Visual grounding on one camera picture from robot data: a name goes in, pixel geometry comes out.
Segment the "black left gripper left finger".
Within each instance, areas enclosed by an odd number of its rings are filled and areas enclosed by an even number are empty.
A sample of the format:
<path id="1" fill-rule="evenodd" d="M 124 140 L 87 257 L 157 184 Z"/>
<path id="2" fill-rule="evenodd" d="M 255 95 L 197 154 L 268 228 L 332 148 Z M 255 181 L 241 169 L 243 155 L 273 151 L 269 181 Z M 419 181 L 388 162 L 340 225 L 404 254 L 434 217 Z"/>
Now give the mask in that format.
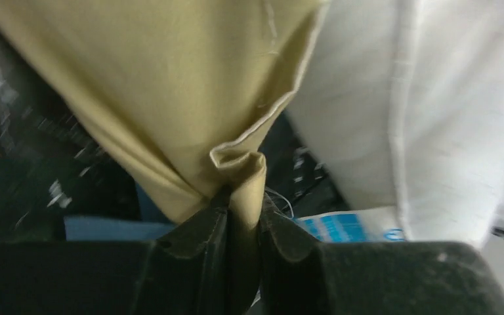
<path id="1" fill-rule="evenodd" d="M 224 314 L 228 197 L 148 241 L 0 244 L 0 314 Z"/>

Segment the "blue beige white pillowcase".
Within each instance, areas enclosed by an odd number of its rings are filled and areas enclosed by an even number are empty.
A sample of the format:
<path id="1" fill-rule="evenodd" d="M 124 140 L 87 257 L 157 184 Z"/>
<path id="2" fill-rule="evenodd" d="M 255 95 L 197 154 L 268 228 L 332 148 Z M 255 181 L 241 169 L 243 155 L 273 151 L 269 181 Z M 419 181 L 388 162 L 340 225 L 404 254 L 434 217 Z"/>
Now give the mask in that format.
<path id="1" fill-rule="evenodd" d="M 0 1 L 0 32 L 172 221 L 233 187 L 254 238 L 259 152 L 295 96 L 326 1 Z"/>

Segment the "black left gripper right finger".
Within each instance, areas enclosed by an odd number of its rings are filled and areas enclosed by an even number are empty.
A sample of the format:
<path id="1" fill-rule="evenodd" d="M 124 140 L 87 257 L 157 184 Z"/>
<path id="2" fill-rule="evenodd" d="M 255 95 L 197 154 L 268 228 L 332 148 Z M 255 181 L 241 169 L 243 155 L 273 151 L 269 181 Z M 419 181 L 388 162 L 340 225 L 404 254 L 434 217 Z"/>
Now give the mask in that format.
<path id="1" fill-rule="evenodd" d="M 265 197 L 259 221 L 265 314 L 504 314 L 504 292 L 458 242 L 317 240 Z"/>

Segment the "white pillow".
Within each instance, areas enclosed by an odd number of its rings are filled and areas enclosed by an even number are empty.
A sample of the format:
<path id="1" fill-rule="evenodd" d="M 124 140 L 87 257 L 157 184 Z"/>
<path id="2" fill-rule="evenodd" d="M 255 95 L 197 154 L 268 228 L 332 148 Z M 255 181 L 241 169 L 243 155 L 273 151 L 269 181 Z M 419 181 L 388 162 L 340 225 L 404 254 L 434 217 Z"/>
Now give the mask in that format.
<path id="1" fill-rule="evenodd" d="M 352 208 L 483 247 L 504 202 L 504 1 L 333 1 L 287 115 Z"/>

